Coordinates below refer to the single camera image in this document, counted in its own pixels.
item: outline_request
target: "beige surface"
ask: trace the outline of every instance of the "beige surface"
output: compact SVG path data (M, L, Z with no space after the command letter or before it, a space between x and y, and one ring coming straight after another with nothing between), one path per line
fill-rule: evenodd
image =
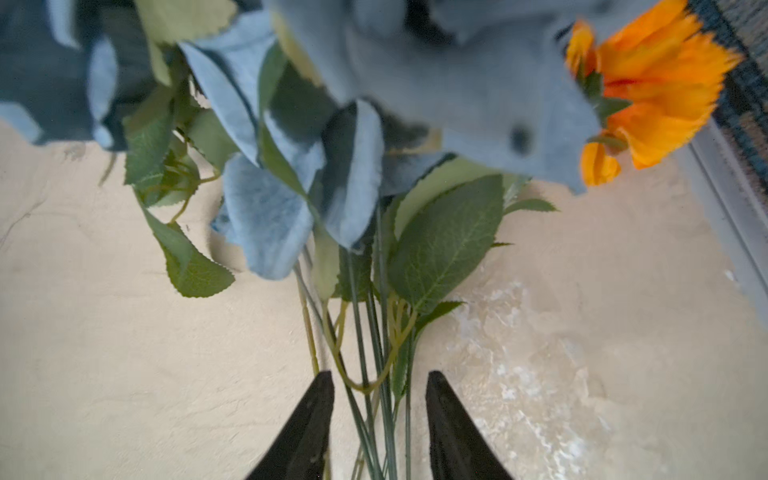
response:
M106 162L0 126L0 478L241 478L311 378L294 282L182 299L121 168L97 187ZM538 187L562 212L509 217L515 245L419 347L415 478L430 369L522 480L766 478L768 333L675 163L585 197ZM217 188L182 223L242 266L207 230ZM346 479L341 388L334 422Z

